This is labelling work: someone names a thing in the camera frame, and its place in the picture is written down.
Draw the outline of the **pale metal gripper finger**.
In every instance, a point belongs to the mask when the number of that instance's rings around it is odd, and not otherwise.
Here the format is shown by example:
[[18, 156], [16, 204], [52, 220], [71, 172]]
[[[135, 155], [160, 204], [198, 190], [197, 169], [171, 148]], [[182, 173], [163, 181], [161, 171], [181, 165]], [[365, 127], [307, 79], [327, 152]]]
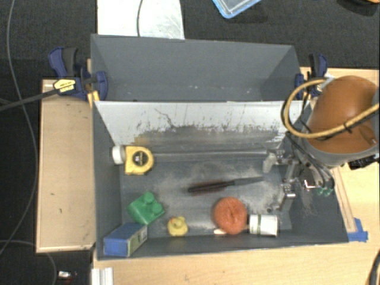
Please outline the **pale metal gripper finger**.
[[284, 161], [284, 150], [271, 150], [262, 163], [262, 172], [269, 173], [273, 166], [281, 165]]
[[267, 207], [267, 213], [286, 213], [290, 210], [296, 198], [295, 186], [293, 184], [281, 184]]

